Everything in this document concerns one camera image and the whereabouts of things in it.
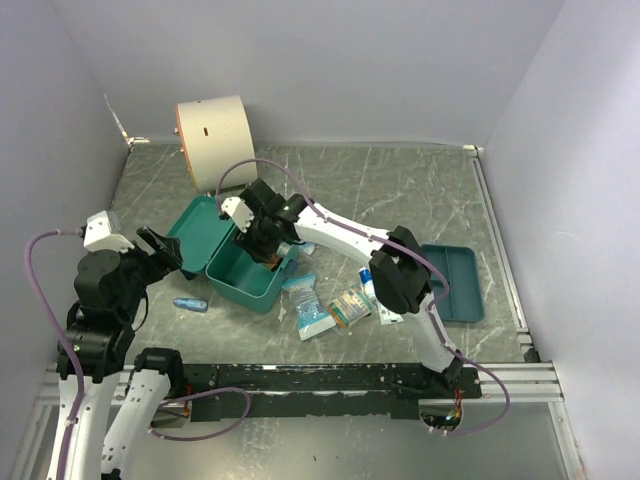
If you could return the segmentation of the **blue cotton pad bag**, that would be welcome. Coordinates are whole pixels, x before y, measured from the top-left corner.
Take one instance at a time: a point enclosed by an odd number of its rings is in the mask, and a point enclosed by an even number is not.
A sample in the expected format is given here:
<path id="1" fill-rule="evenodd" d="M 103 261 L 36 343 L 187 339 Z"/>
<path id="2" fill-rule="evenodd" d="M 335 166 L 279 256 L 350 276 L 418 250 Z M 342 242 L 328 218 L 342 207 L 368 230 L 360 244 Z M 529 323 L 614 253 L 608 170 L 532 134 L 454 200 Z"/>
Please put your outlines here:
<path id="1" fill-rule="evenodd" d="M 295 308 L 297 330 L 302 341 L 323 334 L 336 325 L 316 293 L 316 279 L 315 274 L 307 274 L 290 278 L 282 285 Z"/>

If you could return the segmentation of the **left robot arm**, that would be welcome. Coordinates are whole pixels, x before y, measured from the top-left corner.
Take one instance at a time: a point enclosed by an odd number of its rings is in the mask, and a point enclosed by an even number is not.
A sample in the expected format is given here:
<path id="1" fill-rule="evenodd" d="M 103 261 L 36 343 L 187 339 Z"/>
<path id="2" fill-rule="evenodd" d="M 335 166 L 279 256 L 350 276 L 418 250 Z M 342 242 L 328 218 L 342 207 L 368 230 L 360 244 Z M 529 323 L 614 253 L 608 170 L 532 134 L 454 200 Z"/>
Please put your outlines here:
<path id="1" fill-rule="evenodd" d="M 108 422 L 147 288 L 183 264 L 179 239 L 148 227 L 137 234 L 151 253 L 116 235 L 111 248 L 86 242 L 88 252 L 77 265 L 77 301 L 67 315 L 56 366 L 60 410 L 52 479 L 123 478 L 160 401 L 178 397 L 187 385 L 178 351 L 146 349 L 137 358 L 124 405 L 115 422 Z"/>

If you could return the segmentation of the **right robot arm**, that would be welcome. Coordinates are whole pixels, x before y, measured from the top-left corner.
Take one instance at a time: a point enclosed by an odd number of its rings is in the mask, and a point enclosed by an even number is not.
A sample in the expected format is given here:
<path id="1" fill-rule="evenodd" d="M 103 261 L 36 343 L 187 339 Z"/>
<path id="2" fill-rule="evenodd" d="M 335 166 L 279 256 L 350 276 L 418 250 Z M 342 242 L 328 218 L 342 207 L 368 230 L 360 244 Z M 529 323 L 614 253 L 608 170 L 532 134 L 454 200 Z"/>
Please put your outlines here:
<path id="1" fill-rule="evenodd" d="M 284 198 L 261 179 L 223 200 L 221 211 L 238 229 L 236 243 L 257 263 L 274 260 L 284 243 L 310 242 L 368 268 L 376 300 L 401 316 L 420 362 L 407 374 L 386 375 L 388 388 L 414 398 L 480 395 L 477 371 L 465 368 L 435 306 L 435 269 L 410 230 L 367 227 L 303 194 Z"/>

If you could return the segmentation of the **clear gauze packet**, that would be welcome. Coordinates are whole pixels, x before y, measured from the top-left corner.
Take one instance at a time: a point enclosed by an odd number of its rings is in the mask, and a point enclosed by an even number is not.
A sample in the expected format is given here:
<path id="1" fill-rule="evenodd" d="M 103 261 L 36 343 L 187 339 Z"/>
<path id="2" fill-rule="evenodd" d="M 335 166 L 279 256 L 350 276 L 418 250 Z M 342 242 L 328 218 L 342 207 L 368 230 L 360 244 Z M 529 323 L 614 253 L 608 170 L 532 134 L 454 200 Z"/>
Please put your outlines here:
<path id="1" fill-rule="evenodd" d="M 297 253 L 299 259 L 312 261 L 318 245 L 312 242 L 302 242 L 290 244 L 290 248 Z"/>

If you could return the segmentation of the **green white bandage packet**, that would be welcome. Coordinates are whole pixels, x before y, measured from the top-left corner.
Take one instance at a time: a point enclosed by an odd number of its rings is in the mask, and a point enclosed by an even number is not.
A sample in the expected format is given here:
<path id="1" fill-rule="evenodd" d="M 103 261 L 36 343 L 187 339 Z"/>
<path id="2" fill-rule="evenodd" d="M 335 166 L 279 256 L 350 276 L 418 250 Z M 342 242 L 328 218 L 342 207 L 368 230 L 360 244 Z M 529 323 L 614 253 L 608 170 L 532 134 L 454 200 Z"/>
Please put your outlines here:
<path id="1" fill-rule="evenodd" d="M 361 288 L 350 286 L 328 303 L 327 311 L 338 328 L 348 329 L 370 316 L 374 312 L 374 305 Z"/>

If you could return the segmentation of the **brown bottle orange cap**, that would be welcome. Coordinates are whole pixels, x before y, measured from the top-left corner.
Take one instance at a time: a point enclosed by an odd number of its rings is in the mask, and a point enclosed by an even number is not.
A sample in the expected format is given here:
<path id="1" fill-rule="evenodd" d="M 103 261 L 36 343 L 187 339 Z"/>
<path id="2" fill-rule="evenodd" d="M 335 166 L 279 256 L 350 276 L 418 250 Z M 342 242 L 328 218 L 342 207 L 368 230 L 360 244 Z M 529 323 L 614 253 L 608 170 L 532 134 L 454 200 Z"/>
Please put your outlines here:
<path id="1" fill-rule="evenodd" d="M 273 254 L 270 257 L 270 259 L 267 261 L 266 267 L 270 271 L 275 271 L 284 264 L 285 260 L 286 260 L 285 256 L 279 256 L 279 255 Z"/>

